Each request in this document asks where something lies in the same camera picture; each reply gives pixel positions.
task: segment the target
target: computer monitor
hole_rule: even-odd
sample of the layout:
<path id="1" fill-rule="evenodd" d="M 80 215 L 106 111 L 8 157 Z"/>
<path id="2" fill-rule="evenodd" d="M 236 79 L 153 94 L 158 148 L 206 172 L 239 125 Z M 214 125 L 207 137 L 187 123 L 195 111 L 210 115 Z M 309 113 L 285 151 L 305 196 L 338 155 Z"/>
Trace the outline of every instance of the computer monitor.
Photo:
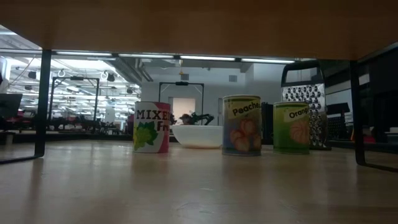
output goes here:
<path id="1" fill-rule="evenodd" d="M 0 116 L 11 118 L 17 116 L 22 94 L 0 94 Z"/>

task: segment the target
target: mixed fruit can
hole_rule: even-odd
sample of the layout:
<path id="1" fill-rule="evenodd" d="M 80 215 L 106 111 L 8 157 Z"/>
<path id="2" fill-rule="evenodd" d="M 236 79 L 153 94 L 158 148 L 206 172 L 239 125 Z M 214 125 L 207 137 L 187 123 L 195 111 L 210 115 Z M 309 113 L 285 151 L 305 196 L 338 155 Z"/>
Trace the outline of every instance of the mixed fruit can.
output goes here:
<path id="1" fill-rule="evenodd" d="M 310 128 L 308 103 L 274 104 L 274 152 L 308 154 Z"/>
<path id="2" fill-rule="evenodd" d="M 261 155 L 261 101 L 259 96 L 223 98 L 223 154 Z"/>
<path id="3" fill-rule="evenodd" d="M 169 151 L 170 105 L 161 102 L 137 102 L 134 113 L 134 152 Z"/>

